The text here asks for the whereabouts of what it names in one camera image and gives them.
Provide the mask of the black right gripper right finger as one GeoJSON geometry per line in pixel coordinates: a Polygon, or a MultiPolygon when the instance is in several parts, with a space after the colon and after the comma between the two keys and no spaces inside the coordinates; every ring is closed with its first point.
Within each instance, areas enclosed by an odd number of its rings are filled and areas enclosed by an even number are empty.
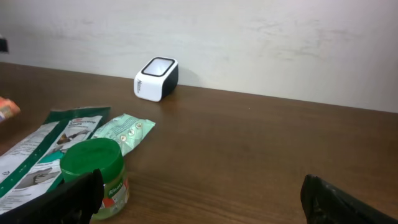
{"type": "Polygon", "coordinates": [[[308,224],[397,224],[397,220],[315,175],[306,175],[300,201],[308,224]]]}

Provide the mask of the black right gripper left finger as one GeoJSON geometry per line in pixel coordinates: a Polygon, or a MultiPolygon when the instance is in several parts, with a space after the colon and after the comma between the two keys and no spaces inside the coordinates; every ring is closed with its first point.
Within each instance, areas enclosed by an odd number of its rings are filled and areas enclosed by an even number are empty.
{"type": "Polygon", "coordinates": [[[3,213],[1,224],[89,223],[103,196],[103,177],[95,169],[3,213]]]}

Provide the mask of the dark green wipes pack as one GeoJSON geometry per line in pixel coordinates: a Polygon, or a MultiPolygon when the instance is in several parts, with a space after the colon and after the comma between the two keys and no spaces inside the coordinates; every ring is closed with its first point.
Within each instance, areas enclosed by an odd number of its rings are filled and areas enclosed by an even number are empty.
{"type": "Polygon", "coordinates": [[[60,160],[89,139],[109,116],[109,107],[51,111],[36,131],[1,156],[1,214],[54,189],[60,160]]]}

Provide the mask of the light green small packet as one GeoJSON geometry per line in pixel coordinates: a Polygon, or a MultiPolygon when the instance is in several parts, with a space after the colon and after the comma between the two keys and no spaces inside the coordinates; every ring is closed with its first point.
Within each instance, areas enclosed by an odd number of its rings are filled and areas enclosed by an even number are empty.
{"type": "Polygon", "coordinates": [[[125,156],[140,144],[154,126],[155,123],[151,120],[122,114],[99,127],[92,138],[106,138],[116,141],[122,155],[125,156]]]}

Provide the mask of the orange small packet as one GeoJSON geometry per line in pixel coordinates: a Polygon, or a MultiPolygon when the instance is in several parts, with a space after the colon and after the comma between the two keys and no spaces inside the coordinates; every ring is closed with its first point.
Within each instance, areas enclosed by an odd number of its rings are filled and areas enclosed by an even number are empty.
{"type": "Polygon", "coordinates": [[[1,97],[1,122],[15,116],[21,111],[21,109],[10,99],[1,97]]]}

